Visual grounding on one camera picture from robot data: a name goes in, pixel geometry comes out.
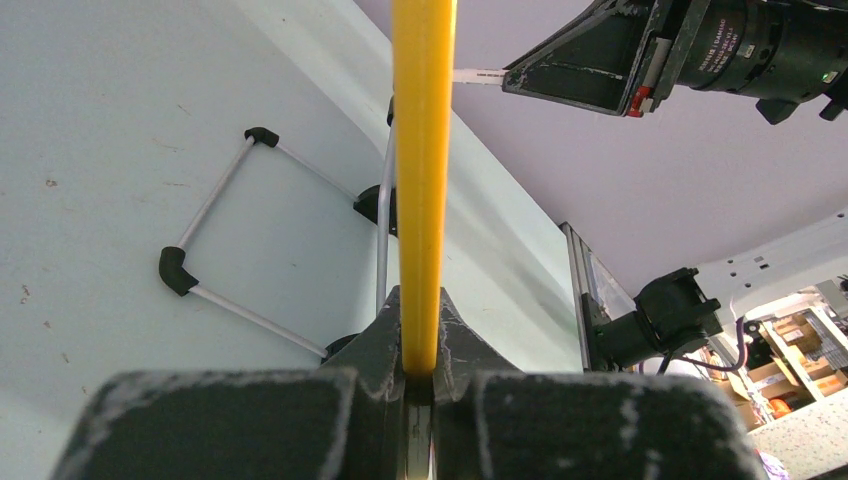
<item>white ceiling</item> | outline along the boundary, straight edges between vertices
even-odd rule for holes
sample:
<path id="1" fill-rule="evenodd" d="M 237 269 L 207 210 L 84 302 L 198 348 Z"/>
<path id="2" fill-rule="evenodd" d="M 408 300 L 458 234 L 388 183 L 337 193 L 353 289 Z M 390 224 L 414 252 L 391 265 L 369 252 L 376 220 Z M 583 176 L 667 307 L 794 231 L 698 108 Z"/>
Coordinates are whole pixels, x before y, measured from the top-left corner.
<path id="1" fill-rule="evenodd" d="M 390 0 L 356 0 L 390 36 Z M 589 0 L 460 0 L 457 68 L 502 68 Z M 777 127 L 754 99 L 678 87 L 644 119 L 457 85 L 454 110 L 541 207 L 567 221 L 628 293 L 848 205 L 848 116 L 818 99 Z"/>

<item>cardboard box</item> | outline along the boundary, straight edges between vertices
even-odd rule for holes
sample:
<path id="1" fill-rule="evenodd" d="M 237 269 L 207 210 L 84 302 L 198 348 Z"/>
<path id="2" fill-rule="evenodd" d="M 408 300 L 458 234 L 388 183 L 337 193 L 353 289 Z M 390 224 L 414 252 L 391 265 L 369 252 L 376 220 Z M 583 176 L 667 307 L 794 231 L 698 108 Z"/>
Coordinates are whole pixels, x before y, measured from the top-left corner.
<path id="1" fill-rule="evenodd" d="M 796 346 L 804 353 L 821 348 L 821 337 L 819 337 L 816 329 L 809 323 L 790 330 L 783 334 L 782 337 L 787 345 Z"/>
<path id="2" fill-rule="evenodd" d="M 774 362 L 748 371 L 748 377 L 764 397 L 771 400 L 789 393 L 796 393 L 803 387 L 795 380 L 783 362 L 772 358 Z"/>
<path id="3" fill-rule="evenodd" d="M 833 368 L 831 368 L 830 363 L 824 357 L 819 358 L 815 362 L 807 362 L 804 364 L 804 370 L 807 371 L 807 375 L 813 380 L 821 380 L 824 377 L 833 375 Z"/>
<path id="4" fill-rule="evenodd" d="M 829 375 L 816 380 L 816 386 L 821 390 L 825 397 L 833 395 L 836 392 L 842 391 L 848 385 L 848 377 L 842 372 L 836 372 L 834 375 Z"/>
<path id="5" fill-rule="evenodd" d="M 751 402 L 736 405 L 736 411 L 742 417 L 742 421 L 745 422 L 745 427 L 749 432 L 760 426 L 760 420 L 754 413 L 754 405 Z"/>
<path id="6" fill-rule="evenodd" d="M 775 322 L 772 322 L 772 327 L 774 327 L 774 331 L 778 333 L 778 335 L 783 335 L 784 333 L 793 330 L 797 327 L 800 327 L 807 323 L 807 318 L 800 314 L 792 315 L 791 317 L 782 318 Z"/>
<path id="7" fill-rule="evenodd" d="M 760 426 L 759 418 L 757 417 L 757 414 L 754 413 L 754 405 L 751 403 L 751 399 L 745 389 L 745 384 L 742 383 L 742 379 L 732 373 L 729 373 L 727 378 L 727 380 L 716 382 L 715 385 L 718 386 L 725 395 L 727 395 L 727 398 L 729 398 L 731 403 L 733 403 L 733 406 L 736 407 L 736 412 L 739 413 L 740 417 L 742 417 L 745 427 L 747 427 L 750 432 Z"/>

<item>white label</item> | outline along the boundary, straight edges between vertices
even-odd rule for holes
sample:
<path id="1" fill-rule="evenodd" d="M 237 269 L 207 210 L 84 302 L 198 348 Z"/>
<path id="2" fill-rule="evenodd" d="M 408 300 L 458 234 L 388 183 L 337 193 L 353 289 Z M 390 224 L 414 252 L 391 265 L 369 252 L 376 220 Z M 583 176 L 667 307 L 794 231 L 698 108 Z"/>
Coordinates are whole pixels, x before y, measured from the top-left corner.
<path id="1" fill-rule="evenodd" d="M 783 380 L 786 380 L 786 375 L 778 373 L 777 375 L 772 375 L 770 377 L 766 377 L 760 380 L 759 382 L 754 384 L 754 387 L 756 387 L 757 390 L 762 390 L 768 387 L 769 385 L 774 385 L 775 383 L 781 382 Z"/>
<path id="2" fill-rule="evenodd" d="M 791 342 L 792 340 L 795 340 L 796 338 L 801 338 L 803 336 L 804 336 L 804 334 L 803 334 L 803 332 L 801 332 L 801 330 L 792 330 L 789 333 L 783 334 L 783 340 L 785 340 L 787 342 Z"/>

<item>black plastic corner joint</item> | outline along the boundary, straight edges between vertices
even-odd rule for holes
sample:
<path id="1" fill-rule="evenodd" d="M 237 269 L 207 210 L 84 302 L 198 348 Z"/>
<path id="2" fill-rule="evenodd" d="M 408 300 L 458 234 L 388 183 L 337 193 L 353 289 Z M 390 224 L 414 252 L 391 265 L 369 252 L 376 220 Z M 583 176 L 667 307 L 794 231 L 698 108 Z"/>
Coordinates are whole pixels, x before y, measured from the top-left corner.
<path id="1" fill-rule="evenodd" d="M 392 95 L 392 99 L 389 100 L 389 113 L 386 115 L 386 123 L 389 126 L 392 126 L 392 122 L 395 121 L 395 96 Z"/>
<path id="2" fill-rule="evenodd" d="M 165 247 L 159 256 L 159 277 L 181 297 L 188 295 L 191 287 L 200 283 L 183 268 L 184 261 L 185 250 L 180 247 Z"/>
<path id="3" fill-rule="evenodd" d="M 253 127 L 250 130 L 245 130 L 244 139 L 247 140 L 250 137 L 253 137 L 253 140 L 257 143 L 264 143 L 271 148 L 276 147 L 280 141 L 279 135 L 265 127 Z"/>

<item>black elbow connector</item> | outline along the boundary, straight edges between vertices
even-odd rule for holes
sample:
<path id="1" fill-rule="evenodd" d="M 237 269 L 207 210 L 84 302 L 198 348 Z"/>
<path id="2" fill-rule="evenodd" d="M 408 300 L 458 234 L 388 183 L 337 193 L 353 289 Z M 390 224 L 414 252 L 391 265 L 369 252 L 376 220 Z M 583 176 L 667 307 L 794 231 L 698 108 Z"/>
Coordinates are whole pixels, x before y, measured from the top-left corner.
<path id="1" fill-rule="evenodd" d="M 159 256 L 159 278 L 181 297 L 200 283 L 183 268 L 184 261 L 185 250 L 180 247 L 165 247 Z"/>

